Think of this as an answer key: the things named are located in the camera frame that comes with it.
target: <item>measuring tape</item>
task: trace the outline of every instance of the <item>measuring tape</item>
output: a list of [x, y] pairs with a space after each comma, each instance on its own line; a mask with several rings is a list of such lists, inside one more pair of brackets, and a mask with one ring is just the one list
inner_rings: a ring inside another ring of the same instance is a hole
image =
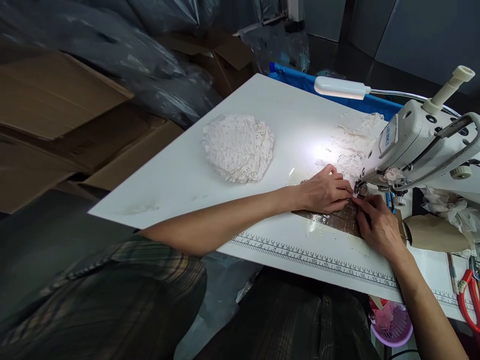
[[[287, 245], [282, 242], [242, 232], [228, 241], [229, 244], [254, 250], [263, 254], [299, 263], [304, 266], [333, 273], [356, 281], [375, 285], [400, 293], [400, 286], [395, 276], [355, 265], [351, 262], [341, 261], [331, 256], [305, 250], [304, 248]], [[452, 292], [431, 288], [441, 306], [458, 309], [457, 296]], [[465, 299], [466, 308], [475, 313], [472, 301]]]

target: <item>pen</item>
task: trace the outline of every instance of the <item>pen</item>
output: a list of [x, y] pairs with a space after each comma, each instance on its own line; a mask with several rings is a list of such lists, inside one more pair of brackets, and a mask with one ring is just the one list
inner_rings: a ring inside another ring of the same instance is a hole
[[451, 287], [453, 288], [453, 292], [455, 293], [455, 295], [458, 295], [459, 286], [457, 283], [457, 273], [455, 271], [454, 258], [452, 257], [451, 253], [447, 252], [446, 254], [448, 256], [448, 267], [450, 268]]

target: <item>pink basket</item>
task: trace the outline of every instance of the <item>pink basket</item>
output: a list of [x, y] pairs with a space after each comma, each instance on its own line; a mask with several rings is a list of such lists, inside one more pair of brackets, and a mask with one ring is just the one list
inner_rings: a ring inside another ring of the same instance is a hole
[[390, 330], [378, 330], [372, 322], [371, 331], [382, 344], [391, 348], [399, 348], [409, 341], [414, 327], [408, 311], [397, 307], [393, 309], [393, 321], [390, 324]]

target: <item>forearm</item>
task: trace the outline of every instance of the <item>forearm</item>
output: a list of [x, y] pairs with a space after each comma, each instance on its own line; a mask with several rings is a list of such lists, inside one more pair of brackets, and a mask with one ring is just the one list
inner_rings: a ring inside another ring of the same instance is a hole
[[392, 262], [408, 309], [422, 359], [468, 359], [439, 302], [430, 290], [412, 254]]
[[248, 196], [159, 222], [141, 234], [190, 255], [203, 256], [252, 225], [298, 210], [295, 186]]

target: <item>blue fabric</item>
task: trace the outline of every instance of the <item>blue fabric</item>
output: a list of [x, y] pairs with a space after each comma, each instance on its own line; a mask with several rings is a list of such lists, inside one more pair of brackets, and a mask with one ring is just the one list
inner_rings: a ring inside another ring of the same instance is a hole
[[315, 76], [308, 75], [306, 73], [273, 62], [270, 63], [269, 76], [272, 79], [281, 81], [282, 83], [289, 84], [293, 87], [318, 95], [319, 97], [361, 111], [362, 113], [382, 114], [385, 121], [390, 121], [390, 119], [402, 108], [402, 105], [397, 104], [396, 102], [388, 101], [369, 94], [365, 95], [363, 100], [320, 95], [314, 89]]

